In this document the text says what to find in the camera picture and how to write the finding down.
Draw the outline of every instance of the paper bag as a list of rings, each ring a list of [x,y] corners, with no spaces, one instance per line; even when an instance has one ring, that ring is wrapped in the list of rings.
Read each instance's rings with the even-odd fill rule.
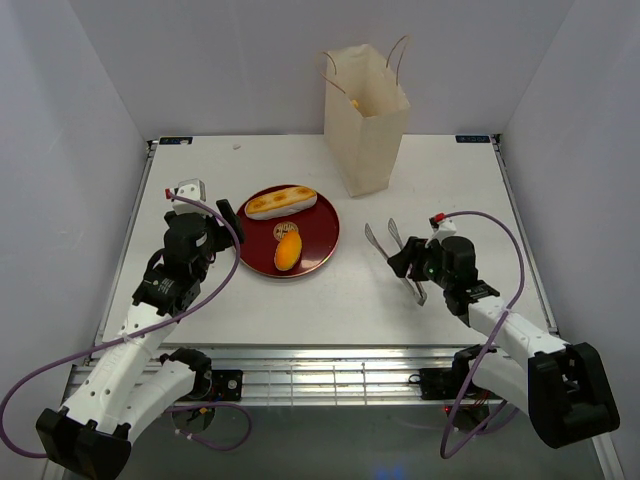
[[[398,40],[387,58],[368,44],[321,52],[328,57],[324,138],[352,197],[389,186],[409,120],[409,101],[389,68],[403,40],[409,37]]]

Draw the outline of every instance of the yellow fruit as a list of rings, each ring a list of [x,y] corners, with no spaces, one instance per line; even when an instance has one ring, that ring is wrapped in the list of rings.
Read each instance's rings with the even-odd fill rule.
[[[300,259],[302,252],[302,238],[295,230],[287,232],[276,248],[276,268],[282,272],[291,270]]]

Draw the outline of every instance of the red plate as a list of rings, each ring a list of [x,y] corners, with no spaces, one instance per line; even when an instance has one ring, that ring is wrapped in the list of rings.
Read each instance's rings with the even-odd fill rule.
[[[262,190],[244,202],[238,210],[246,236],[240,258],[256,272],[282,278],[305,275],[324,264],[336,249],[340,235],[338,214],[329,200],[319,193],[318,201],[313,207],[286,217],[252,220],[244,213],[244,207],[250,200],[265,193],[295,186],[297,185],[278,185]],[[302,252],[300,260],[291,270],[281,272],[273,260],[280,241],[277,237],[282,238],[292,228],[297,228],[300,233]]]

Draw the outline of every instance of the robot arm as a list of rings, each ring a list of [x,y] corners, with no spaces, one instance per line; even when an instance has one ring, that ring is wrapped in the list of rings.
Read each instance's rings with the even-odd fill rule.
[[[182,182],[175,194],[203,202],[204,184]],[[172,202],[173,211],[165,215],[169,229],[164,248],[149,260],[118,334],[124,342],[105,350],[80,388],[58,411],[46,409],[36,423],[51,460],[93,479],[116,478],[129,458],[131,444],[153,420],[187,394],[206,400],[209,390],[211,360],[188,349],[161,358],[161,369],[134,390],[176,323],[146,329],[185,312],[200,293],[216,253],[233,245],[230,232],[215,218],[191,204]],[[242,242],[240,221],[229,203],[216,204]]]
[[[617,429],[620,417],[596,349],[571,345],[507,310],[499,292],[478,278],[473,243],[456,236],[445,215],[430,221],[429,239],[410,237],[387,263],[400,278],[440,286],[449,311],[484,335],[507,315],[494,343],[508,356],[486,355],[474,385],[528,414],[538,436],[553,448]],[[451,372],[458,387],[479,351],[471,347],[456,355]]]

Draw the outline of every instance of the white tabletop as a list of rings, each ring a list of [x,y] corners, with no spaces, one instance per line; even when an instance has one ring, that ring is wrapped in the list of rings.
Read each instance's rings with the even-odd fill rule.
[[[385,249],[395,253],[397,246],[387,232],[390,217],[404,239],[427,237],[430,216],[467,209],[491,213],[517,232],[492,145],[425,135],[404,137],[388,190],[358,199],[347,195],[321,135],[194,137],[191,145],[158,146],[105,339],[118,331],[150,255],[162,247],[163,215],[170,210],[164,189],[195,177],[205,182],[210,205],[228,198],[234,208],[272,185],[309,186],[338,211],[340,242],[327,264],[299,279],[267,278],[241,265],[218,298],[182,321],[166,343],[338,347],[484,340],[449,313],[436,285],[424,284],[429,299],[419,307],[363,233],[369,222]],[[480,218],[457,218],[456,225],[458,234],[475,244],[480,278],[509,298],[518,268],[507,236]],[[200,298],[227,273],[232,255],[218,255]],[[516,310],[546,329],[529,269]]]

